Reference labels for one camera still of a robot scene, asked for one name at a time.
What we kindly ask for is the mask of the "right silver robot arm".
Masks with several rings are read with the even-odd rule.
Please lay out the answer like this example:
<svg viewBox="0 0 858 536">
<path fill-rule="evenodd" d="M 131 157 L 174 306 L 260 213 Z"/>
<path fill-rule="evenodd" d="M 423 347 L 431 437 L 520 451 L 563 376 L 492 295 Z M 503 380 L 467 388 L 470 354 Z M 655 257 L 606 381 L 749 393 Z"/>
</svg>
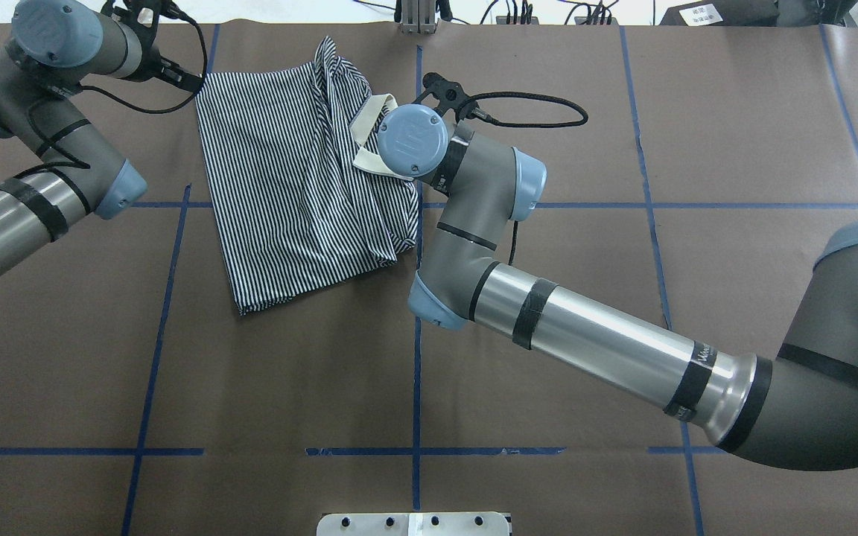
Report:
<svg viewBox="0 0 858 536">
<path fill-rule="evenodd" d="M 773 359 L 729 355 L 494 257 L 528 218 L 546 167 L 518 148 L 399 106 L 377 128 L 379 156 L 446 194 L 409 308 L 541 351 L 700 427 L 712 445 L 789 470 L 858 468 L 858 221 L 831 235 Z"/>
</svg>

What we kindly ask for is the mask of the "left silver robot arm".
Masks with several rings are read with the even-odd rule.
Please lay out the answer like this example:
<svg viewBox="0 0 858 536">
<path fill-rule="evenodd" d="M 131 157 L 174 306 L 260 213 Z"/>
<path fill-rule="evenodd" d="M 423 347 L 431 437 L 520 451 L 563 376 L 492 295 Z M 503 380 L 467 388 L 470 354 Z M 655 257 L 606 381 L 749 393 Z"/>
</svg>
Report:
<svg viewBox="0 0 858 536">
<path fill-rule="evenodd" d="M 16 137 L 39 163 L 0 183 L 0 277 L 83 218 L 110 220 L 147 192 L 147 181 L 72 103 L 89 75 L 161 80 L 193 101 L 206 81 L 156 45 L 161 19 L 197 20 L 173 1 L 20 1 L 0 48 L 0 138 Z"/>
</svg>

